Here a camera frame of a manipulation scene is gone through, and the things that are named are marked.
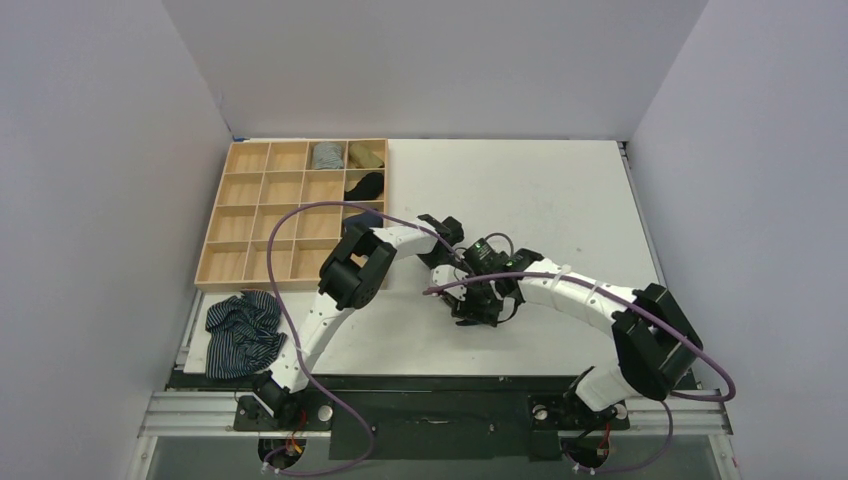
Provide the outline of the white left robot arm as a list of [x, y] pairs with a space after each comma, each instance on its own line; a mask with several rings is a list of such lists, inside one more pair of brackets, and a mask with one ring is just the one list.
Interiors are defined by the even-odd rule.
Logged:
[[286, 307], [280, 307], [289, 334], [270, 371], [253, 383], [260, 418], [275, 430], [295, 423], [299, 393], [311, 383], [311, 369], [342, 323], [375, 298], [394, 261], [417, 257], [433, 270], [456, 256], [454, 246], [463, 239], [458, 220], [439, 221], [427, 214], [384, 228], [349, 226], [319, 268], [305, 319], [295, 324]]

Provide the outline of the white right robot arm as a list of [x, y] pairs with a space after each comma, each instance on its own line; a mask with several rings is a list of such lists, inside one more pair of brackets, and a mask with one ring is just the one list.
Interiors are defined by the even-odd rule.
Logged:
[[666, 287], [604, 283], [528, 249], [507, 255], [480, 239], [462, 260], [434, 266], [431, 283], [461, 325], [498, 325], [511, 299], [515, 307], [548, 307], [610, 338], [615, 359], [588, 367], [563, 395], [565, 416], [578, 427], [611, 417], [632, 397], [666, 399], [703, 347]]

